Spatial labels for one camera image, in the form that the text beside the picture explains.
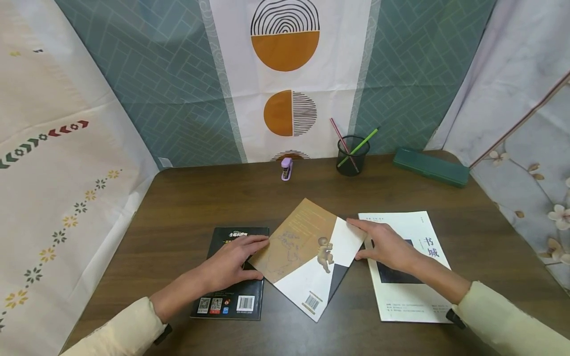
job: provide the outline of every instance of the purple stapler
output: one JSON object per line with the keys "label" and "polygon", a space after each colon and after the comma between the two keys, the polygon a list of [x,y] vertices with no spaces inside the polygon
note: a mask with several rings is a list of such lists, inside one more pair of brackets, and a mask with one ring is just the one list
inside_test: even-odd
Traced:
{"label": "purple stapler", "polygon": [[293,170],[293,160],[291,157],[286,157],[281,161],[281,168],[283,168],[281,180],[287,182],[291,178],[291,171]]}

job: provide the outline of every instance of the pencil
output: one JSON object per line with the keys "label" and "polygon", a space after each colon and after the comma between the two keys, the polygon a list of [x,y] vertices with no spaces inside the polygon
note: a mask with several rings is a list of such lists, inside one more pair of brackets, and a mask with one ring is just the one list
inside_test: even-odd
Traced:
{"label": "pencil", "polygon": [[[347,144],[346,144],[346,142],[344,142],[343,135],[340,134],[339,128],[336,126],[335,121],[333,120],[333,118],[331,118],[331,124],[332,124],[332,127],[334,127],[334,129],[335,129],[335,131],[336,131],[336,134],[339,136],[340,142],[343,144],[344,151],[345,151],[346,153],[348,153]],[[355,169],[356,169],[356,173],[360,173],[360,171],[358,170],[358,167],[356,166],[356,162],[355,162],[354,158],[352,158],[352,156],[349,156],[349,157],[351,158],[352,164],[354,165],[354,167],[355,167]]]}
{"label": "pencil", "polygon": [[[378,129],[380,129],[380,126],[378,126],[376,129],[374,129],[374,131],[370,132],[370,135],[368,135],[367,138],[365,138],[358,146],[356,146],[355,149],[352,150],[351,154],[355,154],[356,152],[358,152],[358,150],[364,146],[366,144],[366,142],[368,142],[368,140],[370,140],[372,138],[372,136],[374,136],[377,132]],[[346,156],[338,165],[337,167],[340,167],[344,164],[344,162],[346,162],[348,160],[348,157],[350,156]]]}

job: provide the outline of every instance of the green pencil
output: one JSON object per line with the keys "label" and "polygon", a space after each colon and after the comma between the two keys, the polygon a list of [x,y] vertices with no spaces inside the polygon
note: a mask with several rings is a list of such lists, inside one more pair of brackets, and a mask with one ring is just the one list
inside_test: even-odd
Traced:
{"label": "green pencil", "polygon": [[[352,150],[351,154],[355,154],[356,152],[358,152],[358,150],[362,146],[364,146],[366,144],[366,142],[368,142],[368,140],[370,140],[372,138],[372,136],[374,136],[378,132],[378,129],[380,129],[380,126],[378,126],[376,129],[374,129],[374,131],[370,132],[370,135],[368,135],[367,138],[365,138],[358,146],[356,146],[356,148]],[[344,159],[337,165],[337,167],[340,168],[340,166],[342,166],[344,164],[344,162],[346,162],[348,160],[348,157],[350,157],[350,156],[344,157]]]}

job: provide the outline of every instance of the green pencil case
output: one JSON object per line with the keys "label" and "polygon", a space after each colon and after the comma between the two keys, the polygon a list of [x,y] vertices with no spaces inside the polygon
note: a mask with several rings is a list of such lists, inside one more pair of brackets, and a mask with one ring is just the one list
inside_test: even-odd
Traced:
{"label": "green pencil case", "polygon": [[396,150],[393,164],[459,188],[465,187],[469,180],[469,168],[406,148]]}

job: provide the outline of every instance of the white book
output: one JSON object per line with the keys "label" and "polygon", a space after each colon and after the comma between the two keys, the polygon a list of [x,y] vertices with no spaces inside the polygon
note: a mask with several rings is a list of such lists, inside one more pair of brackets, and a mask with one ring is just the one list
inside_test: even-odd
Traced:
{"label": "white book", "polygon": [[[416,250],[451,269],[426,211],[361,213],[359,218],[389,224]],[[364,245],[373,248],[370,236]],[[431,287],[374,260],[368,260],[368,267],[382,321],[451,323],[445,317],[451,303]]]}

